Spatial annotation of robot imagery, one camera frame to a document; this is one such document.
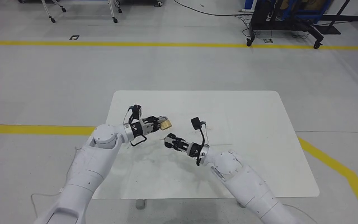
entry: metal stand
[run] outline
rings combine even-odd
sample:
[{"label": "metal stand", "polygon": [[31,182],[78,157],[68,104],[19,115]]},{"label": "metal stand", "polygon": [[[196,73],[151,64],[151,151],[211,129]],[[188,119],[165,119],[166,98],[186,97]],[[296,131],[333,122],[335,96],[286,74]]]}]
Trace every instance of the metal stand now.
[{"label": "metal stand", "polygon": [[113,0],[108,0],[108,3],[110,5],[111,16],[112,16],[113,22],[116,24],[118,22],[118,20],[116,19],[116,17],[114,17],[113,6],[112,6]]},{"label": "metal stand", "polygon": [[332,22],[328,25],[328,26],[316,26],[315,28],[321,33],[321,34],[341,34],[341,32],[339,32],[334,26],[333,24],[335,24],[335,22],[337,21],[337,19],[339,18],[339,16],[341,15],[341,13],[343,12],[343,10],[346,8],[346,6],[348,5],[350,0],[346,0],[343,4],[343,6],[341,7],[341,9],[337,12],[335,18],[332,20]]},{"label": "metal stand", "polygon": [[[45,0],[41,0],[41,1],[42,1],[43,5],[44,5],[44,7],[45,7],[46,13],[47,13],[47,15],[49,16],[51,22],[55,23],[56,20],[55,20],[54,18],[52,18],[52,16],[50,15],[50,12],[49,12],[49,9],[48,9],[47,6],[46,6]],[[52,0],[52,1],[53,1],[55,4],[57,4],[57,5],[61,8],[61,10],[62,10],[63,12],[66,12],[66,9],[65,9],[60,3],[58,3],[58,1],[56,1],[56,0]]]},{"label": "metal stand", "polygon": [[146,204],[147,200],[146,199],[137,199],[135,201],[135,207],[138,210],[142,210],[145,208],[145,204]]},{"label": "metal stand", "polygon": [[290,12],[289,18],[283,21],[276,21],[276,17],[283,3],[283,0],[278,0],[271,19],[267,21],[267,17],[272,11],[271,3],[268,1],[257,1],[255,11],[249,24],[250,38],[246,39],[246,45],[251,46],[252,42],[255,40],[254,30],[291,30],[309,32],[314,38],[316,38],[316,42],[314,43],[313,48],[318,49],[322,45],[322,34],[320,34],[315,28],[311,27],[310,23],[296,18],[295,16],[298,12],[301,2],[302,0],[296,1],[294,8]]},{"label": "metal stand", "polygon": [[[49,9],[46,6],[45,0],[41,0],[41,1],[42,1],[43,5],[44,5],[44,8],[45,8],[45,11],[46,11],[47,15],[51,19],[51,22],[55,23],[56,20],[54,18],[52,18],[51,14],[49,12]],[[58,1],[56,1],[56,0],[52,0],[52,1],[61,8],[62,12],[66,12],[66,9]],[[118,20],[114,17],[114,13],[113,13],[113,6],[112,6],[113,2],[114,2],[114,5],[117,7],[119,13],[122,13],[122,10],[119,7],[119,5],[120,5],[119,1],[117,2],[117,0],[108,0],[108,3],[110,5],[111,16],[112,16],[113,22],[118,23]]]}]

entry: white table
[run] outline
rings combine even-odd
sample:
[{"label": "white table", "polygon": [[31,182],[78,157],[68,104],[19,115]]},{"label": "white table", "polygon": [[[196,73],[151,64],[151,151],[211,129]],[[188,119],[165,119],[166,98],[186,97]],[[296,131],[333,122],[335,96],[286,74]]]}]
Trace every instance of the white table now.
[{"label": "white table", "polygon": [[230,198],[210,172],[183,152],[165,148],[168,133],[201,142],[190,119],[206,120],[212,150],[235,150],[277,197],[316,197],[319,189],[279,94],[275,91],[117,91],[107,124],[123,122],[128,106],[143,117],[167,116],[173,127],[122,145],[94,199]]}]

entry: yellow floor line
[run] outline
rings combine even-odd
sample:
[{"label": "yellow floor line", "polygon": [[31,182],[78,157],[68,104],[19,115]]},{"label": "yellow floor line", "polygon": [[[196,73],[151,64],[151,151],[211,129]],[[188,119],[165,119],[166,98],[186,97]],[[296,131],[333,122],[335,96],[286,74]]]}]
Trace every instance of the yellow floor line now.
[{"label": "yellow floor line", "polygon": [[[62,136],[88,136],[94,127],[84,126],[41,126],[41,125],[0,125],[0,134],[52,134]],[[358,176],[334,158],[298,137],[302,149],[343,175],[358,199]]]},{"label": "yellow floor line", "polygon": [[89,136],[94,127],[0,125],[0,134],[57,134],[61,136]]},{"label": "yellow floor line", "polygon": [[351,188],[356,195],[356,198],[358,199],[358,176],[352,170],[348,169],[346,166],[333,159],[326,153],[322,152],[318,148],[312,146],[302,138],[298,137],[298,140],[303,150],[310,153],[312,156],[316,157],[330,168],[336,170],[339,174],[343,175],[351,185]]},{"label": "yellow floor line", "polygon": [[[81,42],[81,41],[0,41],[0,45],[37,46],[161,46],[185,48],[248,48],[236,43],[167,43],[167,42]],[[266,49],[313,49],[312,45],[252,44],[250,48]],[[358,46],[321,46],[320,50],[358,50]]]}]

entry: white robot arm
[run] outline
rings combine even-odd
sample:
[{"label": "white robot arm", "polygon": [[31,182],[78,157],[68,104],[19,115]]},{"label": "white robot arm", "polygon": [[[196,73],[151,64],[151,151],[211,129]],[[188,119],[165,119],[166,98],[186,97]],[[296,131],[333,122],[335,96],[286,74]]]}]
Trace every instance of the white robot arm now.
[{"label": "white robot arm", "polygon": [[194,129],[200,130],[202,144],[188,143],[174,134],[164,139],[164,145],[196,157],[199,166],[211,166],[212,173],[219,178],[236,200],[253,212],[264,224],[303,224],[295,218],[273,195],[266,182],[235,152],[214,153],[205,143],[199,118],[191,120]]},{"label": "white robot arm", "polygon": [[98,126],[82,146],[73,161],[69,181],[55,202],[43,213],[35,224],[85,224],[87,206],[103,180],[110,172],[118,151],[123,143],[134,138],[165,130],[171,127],[165,116],[141,119],[141,106],[131,106],[132,115],[129,122],[118,126],[102,124]]}]

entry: table leg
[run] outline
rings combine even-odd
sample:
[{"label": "table leg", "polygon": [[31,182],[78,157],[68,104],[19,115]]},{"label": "table leg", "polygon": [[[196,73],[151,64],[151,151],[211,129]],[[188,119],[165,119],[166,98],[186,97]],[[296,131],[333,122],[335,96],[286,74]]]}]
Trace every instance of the table leg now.
[{"label": "table leg", "polygon": [[45,10],[46,10],[47,15],[48,15],[49,18],[51,19],[51,22],[55,23],[56,20],[55,20],[54,18],[52,18],[52,16],[50,15],[50,12],[49,12],[49,10],[47,9],[45,0],[41,0],[41,1],[42,1],[43,5],[44,5],[44,7],[45,7]]},{"label": "table leg", "polygon": [[136,209],[139,209],[139,210],[144,209],[146,202],[147,202],[146,199],[137,199],[137,200],[135,201],[135,207],[136,207]]},{"label": "table leg", "polygon": [[111,10],[111,16],[113,18],[113,22],[116,24],[118,22],[118,20],[114,17],[114,13],[113,13],[113,7],[112,7],[112,0],[108,0],[108,3],[110,5],[110,10]]}]

